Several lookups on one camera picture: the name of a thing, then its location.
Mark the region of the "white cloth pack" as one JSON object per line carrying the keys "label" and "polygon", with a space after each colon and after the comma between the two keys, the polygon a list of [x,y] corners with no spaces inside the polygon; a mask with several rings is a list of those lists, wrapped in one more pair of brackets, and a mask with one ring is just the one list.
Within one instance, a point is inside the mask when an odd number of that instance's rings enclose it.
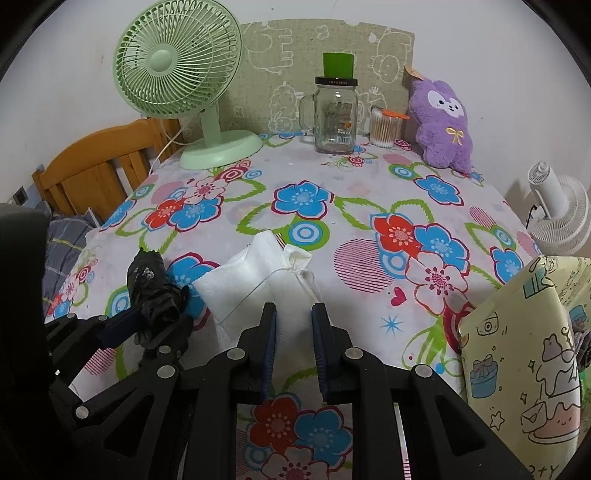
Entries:
{"label": "white cloth pack", "polygon": [[223,350],[235,347],[242,331],[259,323],[266,303],[276,306],[276,391],[290,375],[315,367],[311,308],[322,297],[310,263],[311,253],[281,246],[273,233],[263,231],[245,250],[194,282]]}

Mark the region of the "black plastic bag bundle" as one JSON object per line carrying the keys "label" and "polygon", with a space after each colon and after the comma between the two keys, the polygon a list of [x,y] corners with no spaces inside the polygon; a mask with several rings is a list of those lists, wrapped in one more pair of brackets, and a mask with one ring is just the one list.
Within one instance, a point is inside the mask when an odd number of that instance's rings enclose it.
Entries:
{"label": "black plastic bag bundle", "polygon": [[131,307],[148,302],[156,306],[187,301],[188,286],[179,287],[166,273],[162,256],[155,250],[140,249],[127,270],[127,291]]}

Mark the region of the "grey plaid pillow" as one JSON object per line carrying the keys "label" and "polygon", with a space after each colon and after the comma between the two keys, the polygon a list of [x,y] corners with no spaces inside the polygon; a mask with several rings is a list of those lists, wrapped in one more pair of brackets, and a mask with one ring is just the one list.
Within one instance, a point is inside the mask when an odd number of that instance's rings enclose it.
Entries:
{"label": "grey plaid pillow", "polygon": [[86,246],[86,234],[96,227],[90,211],[67,216],[50,213],[46,203],[44,213],[49,218],[44,276],[42,279],[43,314],[49,313],[54,298]]}

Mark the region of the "floral tablecloth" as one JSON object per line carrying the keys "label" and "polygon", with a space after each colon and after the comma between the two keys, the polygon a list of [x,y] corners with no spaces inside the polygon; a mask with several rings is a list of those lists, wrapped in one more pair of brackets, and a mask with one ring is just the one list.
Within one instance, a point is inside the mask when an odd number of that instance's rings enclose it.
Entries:
{"label": "floral tablecloth", "polygon": [[352,154],[322,155],[287,133],[225,167],[163,163],[88,235],[46,316],[126,309],[127,268],[155,250],[191,290],[183,365],[204,364],[223,349],[194,282],[266,230],[311,253],[322,300],[353,343],[397,367],[427,364],[458,392],[459,321],[502,286],[497,263],[524,266],[538,251],[478,172],[433,169],[405,144],[360,140]]}

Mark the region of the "yellow patterned storage box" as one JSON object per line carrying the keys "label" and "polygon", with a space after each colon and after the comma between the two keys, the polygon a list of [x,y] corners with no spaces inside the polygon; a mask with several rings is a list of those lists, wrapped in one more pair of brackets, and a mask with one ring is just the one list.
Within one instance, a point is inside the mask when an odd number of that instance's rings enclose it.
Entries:
{"label": "yellow patterned storage box", "polygon": [[502,283],[459,327],[467,401],[536,479],[555,479],[582,434],[590,261],[540,255],[495,265]]}

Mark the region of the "cotton swab container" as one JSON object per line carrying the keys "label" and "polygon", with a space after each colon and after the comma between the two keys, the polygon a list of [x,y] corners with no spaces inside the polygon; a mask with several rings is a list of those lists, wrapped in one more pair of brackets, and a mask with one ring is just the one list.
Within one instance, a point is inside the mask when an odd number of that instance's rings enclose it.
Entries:
{"label": "cotton swab container", "polygon": [[401,140],[404,123],[410,117],[387,108],[370,108],[370,143],[383,148],[394,147]]}

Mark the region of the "glass mason jar mug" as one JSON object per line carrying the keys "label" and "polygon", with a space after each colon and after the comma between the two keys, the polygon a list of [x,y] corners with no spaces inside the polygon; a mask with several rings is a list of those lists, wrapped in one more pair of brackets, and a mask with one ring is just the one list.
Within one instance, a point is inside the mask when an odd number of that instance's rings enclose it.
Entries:
{"label": "glass mason jar mug", "polygon": [[358,95],[356,79],[315,78],[315,93],[298,102],[301,130],[314,136],[315,150],[346,155],[356,146]]}

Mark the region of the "purple plush bunny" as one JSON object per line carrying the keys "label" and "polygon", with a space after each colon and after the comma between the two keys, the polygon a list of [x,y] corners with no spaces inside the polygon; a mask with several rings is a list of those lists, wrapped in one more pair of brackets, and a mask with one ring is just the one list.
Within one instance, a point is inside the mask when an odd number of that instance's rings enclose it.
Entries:
{"label": "purple plush bunny", "polygon": [[423,161],[438,169],[470,174],[473,141],[458,96],[442,80],[431,80],[411,67],[406,72],[411,81],[408,110],[418,125],[415,140],[422,148]]}

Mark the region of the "white standing fan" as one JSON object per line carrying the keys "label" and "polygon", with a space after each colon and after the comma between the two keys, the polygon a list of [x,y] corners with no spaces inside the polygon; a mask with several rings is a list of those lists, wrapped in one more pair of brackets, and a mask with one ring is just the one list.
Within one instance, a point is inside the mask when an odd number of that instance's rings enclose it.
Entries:
{"label": "white standing fan", "polygon": [[590,236],[590,199],[582,183],[557,175],[546,162],[528,171],[530,190],[537,201],[526,229],[547,255],[574,255]]}

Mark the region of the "green desk fan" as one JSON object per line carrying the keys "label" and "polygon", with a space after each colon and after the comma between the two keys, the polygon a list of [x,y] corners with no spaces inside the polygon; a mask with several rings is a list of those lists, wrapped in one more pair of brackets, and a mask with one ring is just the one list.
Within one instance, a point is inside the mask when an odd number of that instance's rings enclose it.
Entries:
{"label": "green desk fan", "polygon": [[222,131],[217,101],[242,61],[242,31],[216,1],[159,1],[121,35],[113,75],[135,110],[158,119],[199,117],[202,138],[180,155],[185,170],[206,170],[259,152],[263,141],[246,130]]}

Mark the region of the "green cup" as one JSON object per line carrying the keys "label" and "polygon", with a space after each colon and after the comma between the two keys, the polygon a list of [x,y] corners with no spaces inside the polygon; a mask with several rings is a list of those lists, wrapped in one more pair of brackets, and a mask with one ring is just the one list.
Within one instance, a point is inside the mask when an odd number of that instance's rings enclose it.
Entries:
{"label": "green cup", "polygon": [[322,69],[325,78],[353,79],[355,55],[348,52],[325,52],[322,54]]}

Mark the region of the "wall power outlet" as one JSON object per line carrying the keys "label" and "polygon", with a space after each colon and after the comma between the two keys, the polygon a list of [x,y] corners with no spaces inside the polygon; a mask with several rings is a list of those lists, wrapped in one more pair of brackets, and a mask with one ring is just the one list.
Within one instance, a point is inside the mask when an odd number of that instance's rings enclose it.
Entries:
{"label": "wall power outlet", "polygon": [[21,186],[13,195],[13,203],[22,206],[28,201],[28,194],[23,186]]}

